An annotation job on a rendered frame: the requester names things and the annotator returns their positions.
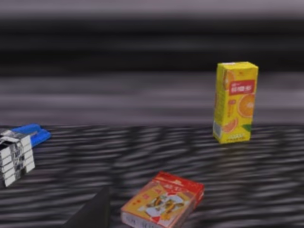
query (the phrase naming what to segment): wavy patterned surface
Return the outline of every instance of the wavy patterned surface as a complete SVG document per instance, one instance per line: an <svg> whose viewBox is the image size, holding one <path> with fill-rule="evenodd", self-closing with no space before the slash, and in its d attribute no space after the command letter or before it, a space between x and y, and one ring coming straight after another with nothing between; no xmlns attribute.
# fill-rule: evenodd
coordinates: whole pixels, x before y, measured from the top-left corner
<svg viewBox="0 0 304 228"><path fill-rule="evenodd" d="M0 194L0 228L58 227L102 186L119 208L159 170L206 185L184 228L304 227L304 126L218 145L211 127L48 127L36 169Z"/></svg>

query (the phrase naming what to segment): blue object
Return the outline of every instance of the blue object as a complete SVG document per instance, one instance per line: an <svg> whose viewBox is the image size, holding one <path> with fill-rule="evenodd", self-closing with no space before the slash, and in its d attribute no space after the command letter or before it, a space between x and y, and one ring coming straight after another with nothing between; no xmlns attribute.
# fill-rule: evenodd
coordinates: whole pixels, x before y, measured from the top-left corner
<svg viewBox="0 0 304 228"><path fill-rule="evenodd" d="M29 124L23 127L17 127L12 129L13 132L18 132L21 134L30 134L32 147L43 143L51 137L51 133L45 129L42 129L38 124Z"/></svg>

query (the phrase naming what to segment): green leaf illustration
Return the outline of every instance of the green leaf illustration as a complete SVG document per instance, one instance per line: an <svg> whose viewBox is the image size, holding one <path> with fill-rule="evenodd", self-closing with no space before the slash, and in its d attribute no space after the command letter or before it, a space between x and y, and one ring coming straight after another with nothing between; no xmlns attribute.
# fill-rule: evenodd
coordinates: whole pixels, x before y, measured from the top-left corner
<svg viewBox="0 0 304 228"><path fill-rule="evenodd" d="M250 132L251 131L251 124L245 124L242 126L246 131Z"/></svg>

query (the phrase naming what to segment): orange slice image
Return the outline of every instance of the orange slice image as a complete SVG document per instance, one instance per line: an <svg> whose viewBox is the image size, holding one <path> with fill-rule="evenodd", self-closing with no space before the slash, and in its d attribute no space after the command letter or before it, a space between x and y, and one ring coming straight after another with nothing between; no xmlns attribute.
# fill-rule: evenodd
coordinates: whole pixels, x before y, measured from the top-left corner
<svg viewBox="0 0 304 228"><path fill-rule="evenodd" d="M229 90L230 83L233 82L234 80L235 80L234 73L230 70L227 70L225 72L224 80L223 80L225 90Z"/></svg>
<svg viewBox="0 0 304 228"><path fill-rule="evenodd" d="M234 118L228 124L223 126L223 132L230 133L238 126L238 118Z"/></svg>
<svg viewBox="0 0 304 228"><path fill-rule="evenodd" d="M255 106L255 95L247 94L240 98L237 111L242 117L251 118Z"/></svg>

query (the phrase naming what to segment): orange juice box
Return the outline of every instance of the orange juice box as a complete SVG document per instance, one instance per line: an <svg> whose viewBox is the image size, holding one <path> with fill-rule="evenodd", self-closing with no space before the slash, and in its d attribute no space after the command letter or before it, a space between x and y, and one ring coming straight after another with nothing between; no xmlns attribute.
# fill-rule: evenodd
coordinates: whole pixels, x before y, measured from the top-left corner
<svg viewBox="0 0 304 228"><path fill-rule="evenodd" d="M218 64L213 136L219 143L250 140L257 74L249 62Z"/></svg>
<svg viewBox="0 0 304 228"><path fill-rule="evenodd" d="M204 185L159 172L121 209L133 228L179 228L204 196Z"/></svg>

